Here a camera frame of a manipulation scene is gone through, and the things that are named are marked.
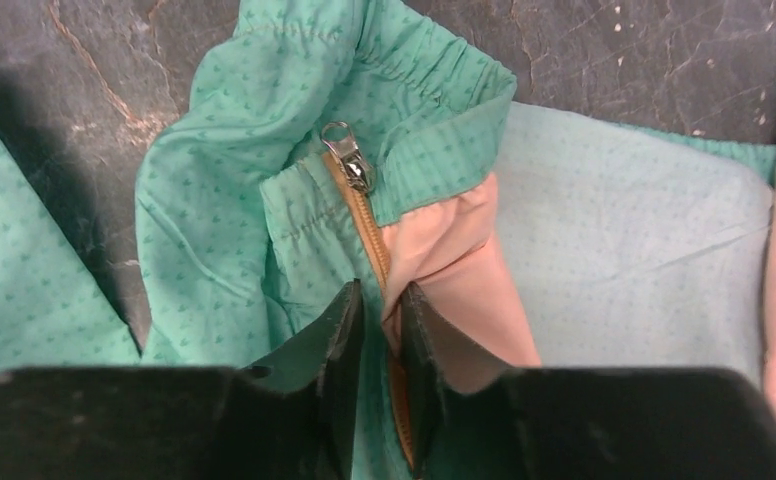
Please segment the green and orange jacket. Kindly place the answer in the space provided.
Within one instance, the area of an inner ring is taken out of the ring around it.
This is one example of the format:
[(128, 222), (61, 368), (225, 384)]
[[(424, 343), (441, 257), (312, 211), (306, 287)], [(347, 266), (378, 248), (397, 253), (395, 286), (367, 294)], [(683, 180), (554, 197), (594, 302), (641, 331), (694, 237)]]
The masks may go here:
[[(352, 471), (414, 474), (401, 297), (510, 366), (720, 368), (776, 420), (776, 146), (513, 101), (400, 1), (245, 1), (134, 189), (139, 340), (0, 139), (0, 373), (244, 368), (358, 282)], [(348, 123), (376, 181), (320, 140)]]

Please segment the silver zipper slider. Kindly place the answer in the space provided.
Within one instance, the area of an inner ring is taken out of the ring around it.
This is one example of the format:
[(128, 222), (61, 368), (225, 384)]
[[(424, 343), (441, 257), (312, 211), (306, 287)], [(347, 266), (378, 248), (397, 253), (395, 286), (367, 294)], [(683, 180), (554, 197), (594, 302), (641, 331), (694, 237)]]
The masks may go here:
[(329, 122), (322, 127), (320, 140), (336, 159), (347, 184), (370, 194), (376, 181), (375, 170), (365, 159), (351, 126), (343, 121)]

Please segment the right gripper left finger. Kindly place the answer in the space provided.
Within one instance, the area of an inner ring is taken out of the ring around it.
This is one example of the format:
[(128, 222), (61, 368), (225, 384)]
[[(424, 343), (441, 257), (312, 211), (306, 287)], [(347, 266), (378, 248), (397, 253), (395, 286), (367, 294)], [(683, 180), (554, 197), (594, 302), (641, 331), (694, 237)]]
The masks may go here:
[(0, 479), (347, 479), (364, 309), (358, 282), (244, 368), (0, 373)]

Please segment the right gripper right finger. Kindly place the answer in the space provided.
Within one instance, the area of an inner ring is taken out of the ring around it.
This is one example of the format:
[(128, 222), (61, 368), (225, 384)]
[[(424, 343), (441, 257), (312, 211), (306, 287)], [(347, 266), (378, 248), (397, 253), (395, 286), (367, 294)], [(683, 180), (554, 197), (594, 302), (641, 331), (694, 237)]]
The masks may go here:
[(401, 297), (423, 479), (776, 479), (776, 420), (720, 368), (517, 368)]

